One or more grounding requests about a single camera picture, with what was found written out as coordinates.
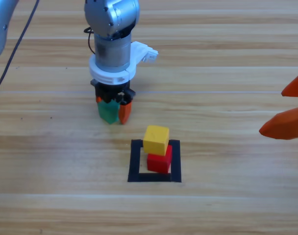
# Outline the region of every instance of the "orange object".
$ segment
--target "orange object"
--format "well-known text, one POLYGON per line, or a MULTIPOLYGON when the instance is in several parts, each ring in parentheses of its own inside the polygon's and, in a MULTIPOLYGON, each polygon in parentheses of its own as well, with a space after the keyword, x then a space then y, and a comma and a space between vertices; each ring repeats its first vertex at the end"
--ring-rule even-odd
POLYGON ((121 105, 119 110, 119 119, 122 124, 125 124, 129 119, 131 113, 132 102, 127 105, 121 105))
POLYGON ((282 96, 298 97, 298 76, 284 88, 282 96))
POLYGON ((259 132, 263 136, 278 140, 298 138, 298 108, 275 115, 259 132))
POLYGON ((100 96, 96 97, 96 102, 97 102, 97 103, 99 103, 99 102, 101 102, 101 101, 102 101, 102 99, 101 99, 100 96))

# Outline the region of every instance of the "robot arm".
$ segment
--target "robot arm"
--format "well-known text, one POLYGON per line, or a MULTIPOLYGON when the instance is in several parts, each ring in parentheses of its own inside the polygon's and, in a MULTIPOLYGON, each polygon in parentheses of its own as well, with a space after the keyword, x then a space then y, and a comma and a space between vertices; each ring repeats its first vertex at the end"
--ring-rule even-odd
MULTIPOLYGON (((18 0, 0 0, 0 55, 17 3, 18 0)), ((105 109, 111 106, 109 103, 119 104, 119 119, 124 124, 135 95, 129 84, 136 74, 136 67, 140 62, 155 61, 158 52, 140 42, 131 42, 131 32, 139 20, 138 0, 85 0, 84 10, 95 36, 96 52, 91 56, 89 66, 96 101, 105 109)))
POLYGON ((0 0, 0 55, 6 44, 8 26, 17 3, 18 0, 0 0))

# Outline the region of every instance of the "black cable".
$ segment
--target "black cable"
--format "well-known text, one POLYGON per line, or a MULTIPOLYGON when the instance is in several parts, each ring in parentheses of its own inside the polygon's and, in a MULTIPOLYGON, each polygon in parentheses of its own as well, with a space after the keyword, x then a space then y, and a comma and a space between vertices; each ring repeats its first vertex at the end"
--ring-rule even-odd
POLYGON ((23 32, 22 32, 22 34, 21 34, 19 40, 17 41, 16 46, 14 47, 14 50, 13 50, 13 52, 12 52, 12 54, 11 54, 11 56, 10 56, 8 62, 7 62, 7 65, 6 65, 6 67, 5 67, 5 70, 4 70, 4 72, 3 72, 3 74, 2 74, 2 76, 1 76, 1 78, 0 78, 0 85, 1 85, 1 83, 2 83, 2 81, 3 81, 3 79, 5 78, 5 75, 6 75, 6 73, 7 73, 7 70, 8 70, 8 68, 10 67, 10 64, 11 64, 13 58, 14 58, 15 52, 16 52, 18 46, 20 45, 20 43, 21 43, 21 41, 22 41, 22 39, 23 39, 23 37, 24 37, 24 35, 25 35, 25 33, 26 33, 26 31, 27 31, 29 25, 30 25, 30 22, 31 22, 31 20, 32 20, 32 17, 33 17, 33 15, 35 14, 35 11, 36 11, 36 9, 37 9, 37 7, 38 7, 39 1, 40 1, 40 0, 36 0, 35 6, 34 6, 32 12, 31 12, 31 14, 30 14, 30 17, 29 17, 29 19, 28 19, 28 21, 27 21, 27 24, 26 24, 26 26, 25 26, 25 28, 24 28, 24 30, 23 30, 23 32))
POLYGON ((93 54, 95 54, 95 52, 92 50, 92 48, 91 48, 91 46, 90 46, 90 35, 91 35, 92 33, 94 33, 94 31, 92 31, 91 27, 89 27, 89 28, 86 28, 86 29, 84 30, 84 33, 89 33, 89 36, 88 36, 88 46, 89 46, 90 51, 91 51, 93 54))

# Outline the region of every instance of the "green block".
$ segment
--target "green block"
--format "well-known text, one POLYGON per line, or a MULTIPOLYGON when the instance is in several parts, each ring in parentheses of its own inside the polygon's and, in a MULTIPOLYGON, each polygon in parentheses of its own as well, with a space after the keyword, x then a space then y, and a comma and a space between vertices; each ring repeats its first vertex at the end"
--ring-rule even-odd
POLYGON ((98 111, 100 117, 109 124, 113 124, 119 120, 120 104, 112 100, 110 103, 101 101, 98 103, 98 111))

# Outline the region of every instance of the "red cube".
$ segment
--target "red cube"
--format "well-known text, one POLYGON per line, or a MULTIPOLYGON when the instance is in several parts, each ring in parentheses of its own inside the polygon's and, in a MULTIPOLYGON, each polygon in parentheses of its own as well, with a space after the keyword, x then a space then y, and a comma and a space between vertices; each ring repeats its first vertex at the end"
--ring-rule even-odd
POLYGON ((168 174, 172 161, 172 146, 168 145, 165 156, 148 154, 147 169, 161 174, 168 174))

